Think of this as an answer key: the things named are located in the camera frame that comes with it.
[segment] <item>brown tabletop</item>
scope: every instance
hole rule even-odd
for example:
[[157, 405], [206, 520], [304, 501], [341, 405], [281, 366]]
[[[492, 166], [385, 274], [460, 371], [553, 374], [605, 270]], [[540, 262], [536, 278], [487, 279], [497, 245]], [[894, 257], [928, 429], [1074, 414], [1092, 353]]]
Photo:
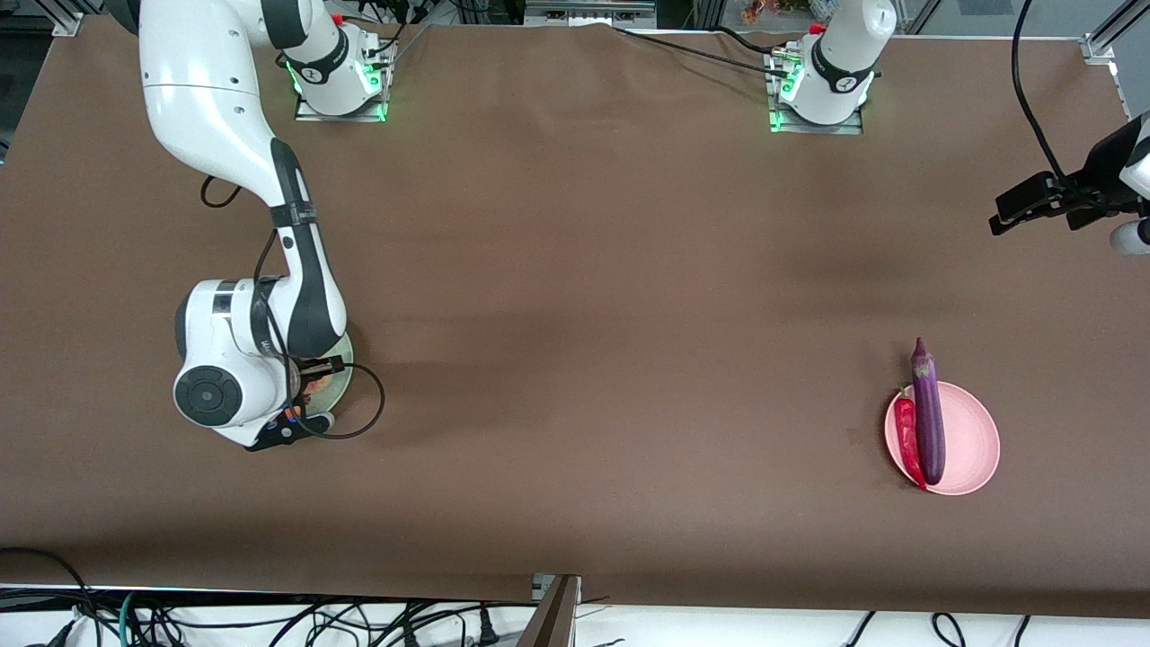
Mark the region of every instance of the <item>brown tabletop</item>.
[[[1150, 263], [1117, 222], [990, 236], [1045, 168], [1007, 41], [892, 41], [860, 137], [772, 133], [761, 75], [604, 26], [432, 29], [384, 124], [296, 123], [259, 62], [381, 425], [253, 455], [176, 413], [176, 305], [269, 221], [199, 203], [89, 20], [0, 169], [3, 544], [94, 584], [1150, 616]], [[1122, 123], [1074, 43], [1023, 70], [1070, 169]], [[880, 438], [918, 336], [998, 424], [969, 496]]]

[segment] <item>black cable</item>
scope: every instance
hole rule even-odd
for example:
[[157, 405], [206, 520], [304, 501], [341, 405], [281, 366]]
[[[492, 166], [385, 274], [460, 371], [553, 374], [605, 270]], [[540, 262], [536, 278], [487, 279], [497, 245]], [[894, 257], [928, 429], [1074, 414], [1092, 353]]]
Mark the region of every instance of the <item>black cable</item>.
[[720, 32], [720, 33], [726, 33], [727, 36], [734, 38], [735, 41], [738, 43], [739, 45], [742, 45], [743, 47], [746, 47], [747, 49], [750, 49], [752, 52], [758, 52], [760, 54], [769, 54], [772, 51], [774, 51], [775, 47], [781, 47], [781, 45], [774, 45], [774, 46], [770, 46], [770, 47], [759, 47], [754, 43], [751, 43], [750, 40], [743, 38], [742, 33], [735, 31], [734, 29], [726, 28], [726, 26], [723, 26], [721, 24], [716, 24], [716, 25], [714, 25], [712, 28], [707, 28], [707, 31], [716, 31], [716, 32]]
[[452, 5], [454, 5], [455, 8], [459, 9], [461, 13], [462, 11], [467, 11], [467, 13], [471, 14], [471, 16], [473, 16], [471, 20], [475, 21], [475, 23], [473, 23], [473, 24], [480, 24], [480, 16], [485, 16], [488, 14], [488, 11], [491, 10], [491, 2], [490, 2], [490, 0], [488, 0], [488, 6], [483, 7], [483, 8], [480, 8], [480, 7], [465, 7], [465, 6], [460, 5], [458, 0], [447, 0], [447, 1], [451, 2]]
[[[942, 634], [942, 627], [938, 626], [938, 618], [946, 618], [950, 621], [950, 626], [954, 627], [954, 633], [958, 636], [957, 644]], [[935, 614], [930, 616], [930, 626], [934, 627], [935, 636], [938, 637], [938, 640], [942, 640], [950, 647], [966, 647], [966, 637], [963, 636], [963, 629], [958, 626], [958, 621], [954, 619], [954, 616], [950, 614]]]
[[1022, 616], [1022, 622], [1018, 625], [1018, 630], [1014, 631], [1014, 647], [1022, 646], [1022, 632], [1030, 624], [1030, 616]]
[[[312, 647], [315, 644], [315, 641], [320, 638], [320, 634], [323, 633], [328, 629], [337, 629], [337, 630], [342, 630], [342, 631], [347, 631], [344, 627], [337, 627], [337, 626], [332, 626], [332, 625], [335, 625], [337, 622], [339, 622], [339, 618], [342, 618], [348, 611], [351, 611], [352, 609], [359, 608], [359, 607], [361, 607], [361, 606], [360, 604], [350, 604], [346, 609], [344, 609], [343, 611], [339, 611], [335, 616], [329, 616], [327, 614], [320, 614], [319, 611], [316, 614], [312, 614], [312, 631], [309, 631], [308, 634], [307, 634], [307, 640], [304, 642], [305, 646]], [[324, 618], [327, 622], [323, 623], [322, 625], [317, 624], [315, 622], [315, 616], [316, 615], [319, 615], [320, 617]], [[359, 638], [355, 639], [355, 645], [356, 646], [359, 645]]]
[[140, 645], [141, 647], [152, 647], [153, 646], [152, 642], [148, 642], [147, 634], [144, 633], [144, 627], [140, 626], [139, 616], [137, 616], [136, 611], [133, 609], [131, 609], [131, 608], [128, 609], [128, 630], [130, 632], [135, 633], [136, 638], [139, 639], [136, 642], [137, 645]]
[[1022, 40], [1022, 24], [1026, 22], [1027, 14], [1030, 13], [1030, 3], [1034, 0], [1022, 0], [1022, 7], [1018, 11], [1018, 21], [1014, 23], [1014, 36], [1011, 38], [1010, 45], [1010, 70], [1011, 80], [1014, 83], [1014, 97], [1018, 98], [1018, 103], [1022, 108], [1022, 114], [1026, 116], [1027, 123], [1030, 124], [1030, 130], [1034, 131], [1034, 137], [1038, 140], [1038, 147], [1042, 148], [1042, 154], [1046, 157], [1046, 163], [1050, 164], [1050, 169], [1058, 177], [1058, 182], [1066, 187], [1075, 198], [1082, 200], [1087, 205], [1099, 209], [1102, 211], [1114, 210], [1116, 207], [1099, 202], [1094, 198], [1090, 198], [1079, 190], [1078, 185], [1071, 180], [1066, 174], [1063, 171], [1063, 167], [1058, 163], [1058, 157], [1055, 156], [1053, 148], [1050, 147], [1050, 141], [1046, 140], [1046, 133], [1042, 131], [1042, 125], [1038, 123], [1038, 118], [1034, 115], [1034, 110], [1030, 109], [1030, 101], [1026, 98], [1026, 91], [1022, 90], [1022, 78], [1019, 72], [1019, 44]]
[[236, 185], [236, 190], [232, 191], [231, 194], [228, 195], [228, 199], [225, 199], [222, 202], [208, 201], [208, 186], [212, 185], [212, 180], [215, 179], [215, 178], [216, 178], [215, 175], [208, 175], [207, 177], [204, 178], [204, 184], [200, 184], [200, 201], [204, 202], [204, 206], [207, 206], [207, 207], [223, 208], [223, 207], [230, 205], [231, 201], [236, 199], [236, 195], [239, 194], [239, 190], [241, 188], [241, 186], [239, 186], [237, 184]]
[[360, 613], [360, 618], [363, 621], [363, 631], [367, 632], [367, 641], [371, 642], [371, 622], [367, 619], [367, 611], [363, 610], [362, 604], [356, 604], [355, 608]]
[[407, 28], [407, 23], [399, 23], [399, 29], [396, 30], [396, 34], [392, 36], [391, 38], [389, 38], [385, 43], [383, 43], [382, 45], [379, 45], [375, 49], [368, 49], [367, 55], [368, 56], [374, 56], [374, 55], [376, 55], [376, 54], [385, 51], [388, 47], [391, 47], [392, 45], [394, 45], [396, 43], [398, 43], [399, 41], [399, 37], [402, 36], [404, 29], [406, 29], [406, 28]]
[[862, 632], [866, 631], [866, 625], [871, 624], [871, 619], [874, 618], [876, 613], [877, 611], [867, 611], [866, 615], [862, 616], [862, 622], [860, 622], [859, 626], [856, 627], [854, 636], [852, 636], [851, 639], [843, 645], [843, 647], [857, 647], [859, 639], [862, 638]]
[[[267, 260], [268, 257], [268, 252], [271, 249], [271, 244], [275, 242], [276, 240], [276, 234], [277, 231], [273, 229], [271, 233], [268, 236], [267, 242], [263, 244], [263, 251], [260, 252], [260, 260], [255, 262], [255, 271], [252, 274], [252, 285], [253, 288], [255, 290], [255, 293], [259, 295], [260, 300], [263, 301], [264, 311], [268, 313], [268, 322], [271, 325], [271, 332], [276, 337], [276, 344], [279, 345], [281, 357], [283, 357], [284, 362], [284, 382], [288, 385], [285, 393], [291, 394], [291, 359], [288, 357], [288, 345], [284, 344], [283, 334], [279, 332], [279, 323], [276, 322], [276, 315], [271, 310], [271, 306], [268, 303], [268, 296], [267, 294], [263, 293], [263, 290], [259, 287], [260, 272], [263, 270], [263, 261]], [[307, 423], [304, 422], [304, 416], [299, 416], [296, 419], [296, 424], [299, 425], [299, 429], [304, 430], [304, 432], [307, 436], [327, 440], [350, 440], [366, 433], [368, 430], [374, 428], [375, 424], [379, 422], [379, 417], [383, 416], [383, 408], [388, 403], [388, 394], [383, 390], [383, 382], [379, 380], [379, 377], [375, 375], [375, 371], [371, 371], [370, 369], [363, 367], [362, 364], [347, 362], [344, 364], [344, 367], [348, 369], [358, 369], [367, 373], [368, 377], [371, 378], [371, 382], [375, 383], [376, 388], [379, 390], [379, 406], [376, 407], [375, 409], [375, 416], [371, 416], [371, 419], [368, 421], [368, 423], [362, 428], [355, 430], [354, 432], [348, 432], [346, 434], [328, 434], [323, 432], [316, 432], [312, 428], [307, 426]]]
[[727, 63], [729, 66], [735, 66], [735, 67], [738, 67], [738, 68], [754, 70], [754, 71], [758, 71], [758, 72], [761, 72], [761, 74], [766, 74], [768, 76], [777, 76], [779, 78], [785, 78], [788, 76], [787, 72], [784, 72], [783, 70], [768, 69], [768, 68], [765, 68], [762, 66], [752, 66], [751, 63], [744, 63], [743, 61], [736, 61], [734, 59], [727, 59], [727, 57], [720, 56], [718, 54], [712, 54], [710, 52], [702, 52], [699, 49], [692, 49], [690, 47], [684, 47], [684, 46], [678, 45], [676, 43], [669, 43], [667, 40], [659, 40], [658, 38], [651, 38], [650, 36], [647, 36], [645, 33], [636, 33], [634, 31], [627, 31], [626, 29], [620, 29], [618, 26], [614, 26], [612, 29], [614, 29], [619, 33], [624, 33], [627, 36], [630, 36], [631, 38], [638, 38], [639, 40], [646, 40], [649, 43], [654, 43], [656, 45], [662, 45], [664, 47], [670, 47], [672, 49], [678, 49], [681, 52], [687, 52], [689, 54], [695, 54], [697, 56], [703, 56], [704, 59], [711, 59], [712, 61], [719, 61], [720, 63]]
[[402, 626], [404, 631], [398, 637], [396, 637], [394, 639], [392, 639], [391, 642], [388, 642], [384, 647], [394, 647], [397, 644], [399, 644], [399, 641], [404, 640], [404, 638], [408, 633], [414, 634], [416, 631], [419, 631], [419, 630], [421, 630], [421, 629], [423, 629], [423, 627], [425, 627], [425, 626], [428, 626], [430, 624], [434, 624], [434, 623], [437, 623], [439, 621], [450, 618], [450, 617], [455, 616], [458, 614], [467, 614], [467, 613], [470, 613], [470, 611], [478, 611], [480, 609], [482, 609], [484, 607], [486, 607], [489, 609], [494, 609], [497, 607], [535, 607], [535, 604], [527, 604], [527, 603], [522, 603], [522, 602], [488, 602], [488, 603], [483, 603], [483, 604], [475, 604], [475, 606], [471, 606], [471, 607], [463, 607], [462, 609], [444, 609], [442, 611], [435, 611], [435, 613], [429, 614], [427, 616], [411, 618], [409, 623], [402, 623], [401, 624], [397, 619], [394, 623], [392, 623], [392, 626], [389, 627], [383, 633], [383, 636], [381, 636], [379, 638], [377, 638], [368, 647], [378, 647], [379, 644], [383, 642], [383, 639], [385, 639], [394, 630], [394, 627], [397, 627], [397, 626]]
[[268, 647], [276, 647], [276, 645], [279, 644], [281, 640], [283, 640], [284, 636], [288, 636], [288, 632], [291, 631], [291, 627], [299, 624], [301, 619], [310, 616], [320, 608], [327, 607], [328, 604], [338, 604], [344, 600], [347, 600], [347, 598], [335, 598], [332, 600], [324, 600], [321, 602], [316, 602], [315, 604], [312, 604], [308, 608], [304, 609], [302, 611], [296, 614], [286, 623], [284, 623], [284, 626], [279, 627], [279, 631], [276, 632], [276, 636], [271, 639], [271, 642], [268, 644]]
[[[158, 615], [160, 617], [160, 621], [159, 621], [160, 629], [162, 629], [163, 633], [168, 637], [168, 644], [171, 647], [183, 647], [183, 645], [184, 645], [184, 630], [179, 625], [177, 625], [177, 624], [175, 624], [175, 623], [171, 622], [171, 616], [168, 614], [168, 611], [166, 609], [153, 609], [152, 610], [152, 622], [153, 623], [156, 623], [155, 618], [156, 618]], [[171, 633], [171, 629], [168, 627], [169, 624], [176, 630], [175, 634], [172, 634]]]
[[[40, 550], [39, 548], [25, 548], [23, 546], [0, 547], [0, 555], [3, 554], [32, 555], [36, 557], [55, 562], [59, 567], [63, 568], [63, 570], [68, 571], [68, 575], [71, 576], [72, 580], [76, 581], [76, 586], [79, 587], [80, 594], [84, 596], [84, 602], [87, 604], [87, 609], [92, 613], [92, 615], [99, 616], [100, 613], [99, 607], [97, 607], [95, 602], [92, 600], [92, 594], [89, 591], [87, 585], [84, 584], [84, 579], [79, 577], [79, 573], [76, 571], [76, 569], [74, 569], [72, 565], [69, 564], [63, 557], [56, 555], [55, 553]], [[103, 632], [100, 631], [99, 619], [97, 621], [95, 625], [95, 645], [97, 647], [101, 647], [103, 645]]]
[[368, 2], [368, 5], [371, 5], [371, 13], [375, 14], [375, 20], [379, 21], [379, 24], [383, 24], [383, 16], [379, 15], [379, 6], [375, 2]]
[[276, 618], [274, 621], [256, 621], [256, 622], [251, 622], [251, 623], [222, 623], [222, 624], [215, 624], [215, 623], [190, 623], [190, 622], [185, 622], [185, 621], [172, 618], [170, 615], [168, 616], [168, 622], [170, 622], [172, 625], [175, 625], [177, 627], [185, 626], [187, 629], [252, 629], [252, 627], [255, 627], [255, 626], [267, 626], [269, 624], [281, 624], [281, 623], [285, 623], [285, 622], [288, 622], [290, 619], [291, 618]]
[[159, 624], [155, 622], [155, 609], [152, 609], [152, 619], [153, 622], [148, 626], [148, 632], [151, 633], [152, 645], [159, 645], [159, 642], [155, 639], [155, 625]]
[[[347, 627], [343, 627], [343, 626], [331, 626], [331, 627], [329, 627], [329, 629], [334, 629], [334, 630], [336, 630], [336, 631], [342, 631], [342, 632], [344, 632], [344, 633], [347, 633], [347, 634], [350, 634], [350, 636], [351, 636], [352, 638], [354, 638], [354, 639], [355, 639], [355, 647], [360, 647], [360, 641], [359, 641], [359, 634], [358, 634], [358, 633], [355, 633], [354, 631], [352, 631], [352, 630], [350, 630], [350, 629], [347, 629]], [[308, 644], [307, 644], [307, 647], [314, 647], [314, 644], [312, 644], [312, 642], [308, 642]]]
[[404, 611], [399, 614], [396, 617], [396, 619], [388, 623], [388, 626], [383, 629], [383, 633], [381, 633], [376, 639], [370, 640], [368, 642], [368, 647], [378, 647], [379, 644], [383, 642], [389, 634], [391, 634], [391, 632], [396, 631], [396, 627], [406, 627], [415, 614], [419, 614], [420, 611], [423, 611], [424, 609], [429, 608], [431, 608], [431, 604], [427, 602], [417, 602], [417, 603], [408, 602], [407, 606], [404, 607]]

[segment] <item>chili pepper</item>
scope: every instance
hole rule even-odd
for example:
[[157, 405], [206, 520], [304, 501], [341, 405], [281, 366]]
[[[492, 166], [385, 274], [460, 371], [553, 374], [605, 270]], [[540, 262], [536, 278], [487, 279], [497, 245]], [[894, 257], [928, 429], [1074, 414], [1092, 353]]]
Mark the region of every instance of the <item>chili pepper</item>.
[[903, 390], [898, 400], [895, 401], [895, 426], [898, 430], [898, 448], [903, 455], [903, 465], [906, 473], [918, 484], [919, 490], [927, 488], [927, 480], [922, 476], [922, 465], [919, 463], [919, 441], [914, 433], [914, 401], [906, 398], [906, 390]]

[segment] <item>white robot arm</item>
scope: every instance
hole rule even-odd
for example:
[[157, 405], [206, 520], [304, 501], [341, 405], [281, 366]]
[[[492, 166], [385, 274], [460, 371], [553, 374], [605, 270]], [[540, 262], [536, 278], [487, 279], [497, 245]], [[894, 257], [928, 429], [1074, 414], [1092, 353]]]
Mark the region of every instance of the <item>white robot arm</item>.
[[1150, 254], [1150, 110], [1098, 141], [1081, 170], [1065, 178], [1037, 172], [995, 201], [995, 236], [1038, 217], [1065, 215], [1078, 230], [1119, 213], [1136, 214], [1114, 229], [1110, 244], [1126, 255]]
[[[322, 0], [120, 0], [109, 8], [139, 36], [156, 139], [187, 165], [259, 195], [278, 233], [286, 276], [202, 280], [176, 315], [177, 408], [251, 448], [300, 390], [284, 355], [324, 356], [347, 322], [304, 172], [264, 120], [252, 47], [283, 49], [309, 105], [343, 114], [378, 92], [362, 71], [362, 31], [337, 25]], [[332, 423], [309, 421], [321, 433]]]
[[812, 123], [846, 121], [866, 101], [874, 63], [897, 23], [890, 0], [843, 0], [825, 33], [799, 40], [800, 67], [780, 98]]

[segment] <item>purple eggplant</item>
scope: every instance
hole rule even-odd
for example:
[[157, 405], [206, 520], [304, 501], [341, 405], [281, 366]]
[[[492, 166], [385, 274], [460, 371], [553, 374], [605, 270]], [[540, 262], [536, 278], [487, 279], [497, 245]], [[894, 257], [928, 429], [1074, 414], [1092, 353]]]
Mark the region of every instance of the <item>purple eggplant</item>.
[[919, 338], [911, 356], [914, 373], [914, 436], [919, 441], [919, 461], [927, 485], [938, 485], [946, 467], [946, 437], [942, 430], [942, 400], [938, 398], [938, 372], [934, 356]]

